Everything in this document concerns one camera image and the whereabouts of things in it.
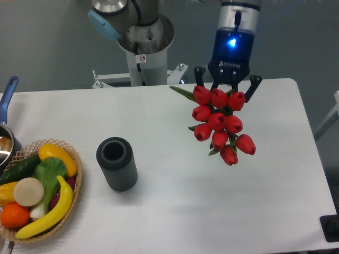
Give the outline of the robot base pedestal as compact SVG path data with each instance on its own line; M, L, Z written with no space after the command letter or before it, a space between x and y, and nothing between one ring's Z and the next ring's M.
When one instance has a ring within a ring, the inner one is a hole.
M152 25L134 25L118 37L126 53L132 86L167 84L167 50L173 39L174 27L162 14Z

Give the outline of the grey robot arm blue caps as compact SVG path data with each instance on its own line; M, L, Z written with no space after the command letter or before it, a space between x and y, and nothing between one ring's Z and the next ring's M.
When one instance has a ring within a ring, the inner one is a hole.
M222 1L211 60L196 67L195 79L203 84L208 71L213 86L238 84L249 78L249 100L262 81L249 68L261 1ZM158 1L92 1L88 18L97 32L115 40L125 51L132 86L174 85L182 82L187 69L179 64L167 69L167 51L174 39L171 21L159 12Z

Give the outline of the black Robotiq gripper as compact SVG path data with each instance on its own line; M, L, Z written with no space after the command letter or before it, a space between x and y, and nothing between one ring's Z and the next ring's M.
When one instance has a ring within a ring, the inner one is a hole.
M208 63L208 69L213 77L213 87L220 84L237 87L248 76L249 60L255 34L251 30L234 28L218 28L213 47L212 58ZM205 67L195 67L194 76L198 86L204 87L203 75ZM246 91L245 102L248 103L256 92L262 77L250 75L250 87Z

